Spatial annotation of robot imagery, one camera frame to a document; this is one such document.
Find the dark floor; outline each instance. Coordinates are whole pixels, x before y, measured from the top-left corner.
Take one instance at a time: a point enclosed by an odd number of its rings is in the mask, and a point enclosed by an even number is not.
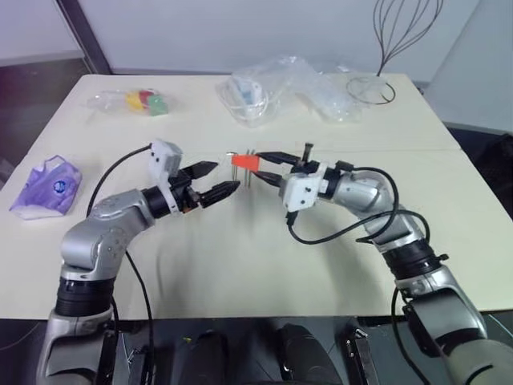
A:
[[[80,60],[42,63],[0,68],[0,161],[5,158],[16,165],[57,110],[69,90],[87,70]],[[497,136],[479,132],[450,130],[473,162],[477,162],[486,146]],[[503,324],[513,330],[513,314],[497,314]],[[485,317],[489,335],[513,346],[513,338]],[[191,319],[156,322],[158,365],[156,383],[176,384],[184,357],[191,341],[206,330],[219,330],[228,336],[231,383],[278,380],[280,372],[274,354],[269,350],[269,336],[287,322],[305,326],[329,352],[344,383],[349,383],[342,362],[337,333],[350,318],[270,318],[270,319]],[[390,325],[364,327],[370,335],[370,348],[381,384],[420,383],[399,354]],[[36,321],[0,320],[0,384],[32,384],[37,358],[44,336],[45,323]],[[448,383],[445,371],[437,359],[428,359],[414,344],[406,325],[400,330],[406,349],[425,371],[432,383]],[[17,342],[27,332],[23,340]],[[147,331],[126,334],[126,352],[141,348],[147,341]],[[114,383],[125,384],[128,364],[119,340]]]

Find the green object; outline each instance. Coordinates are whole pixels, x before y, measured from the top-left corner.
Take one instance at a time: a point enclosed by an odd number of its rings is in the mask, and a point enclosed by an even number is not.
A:
[[[166,102],[162,100],[160,95],[150,95],[147,98],[147,106],[151,116],[164,115],[169,113]]]

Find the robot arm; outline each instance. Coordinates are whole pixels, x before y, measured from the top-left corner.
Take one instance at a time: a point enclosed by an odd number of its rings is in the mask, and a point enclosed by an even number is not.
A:
[[[257,154],[273,163],[291,164],[285,176],[255,172],[255,176],[280,189],[287,209],[287,224],[318,198],[347,208],[361,220],[390,212],[394,199],[383,173],[357,171],[352,164],[337,162],[329,168],[309,160],[312,145],[302,158],[283,152]],[[513,350],[487,339],[483,317],[465,295],[454,276],[436,256],[411,215],[399,211],[382,231],[390,215],[365,223],[372,243],[383,255],[406,301],[403,307],[412,334],[430,357],[441,356],[454,383],[509,383],[513,378]]]
[[[207,175],[217,163],[199,162],[179,170],[181,151],[160,141],[152,144],[151,154],[157,186],[100,201],[63,239],[57,302],[46,327],[37,384],[109,383],[117,344],[110,328],[112,292],[131,240],[156,219],[199,205],[206,208],[239,186],[238,181],[229,181],[196,192],[192,181]]]

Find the purple package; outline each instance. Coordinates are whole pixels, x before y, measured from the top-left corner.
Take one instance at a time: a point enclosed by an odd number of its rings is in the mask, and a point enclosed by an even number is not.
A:
[[[56,155],[32,168],[10,211],[23,219],[60,217],[70,209],[81,181],[80,171]]]

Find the orange block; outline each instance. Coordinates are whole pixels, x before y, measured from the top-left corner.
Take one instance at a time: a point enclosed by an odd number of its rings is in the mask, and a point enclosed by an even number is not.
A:
[[[256,155],[233,155],[232,164],[237,167],[246,168],[249,171],[258,171],[260,157]]]

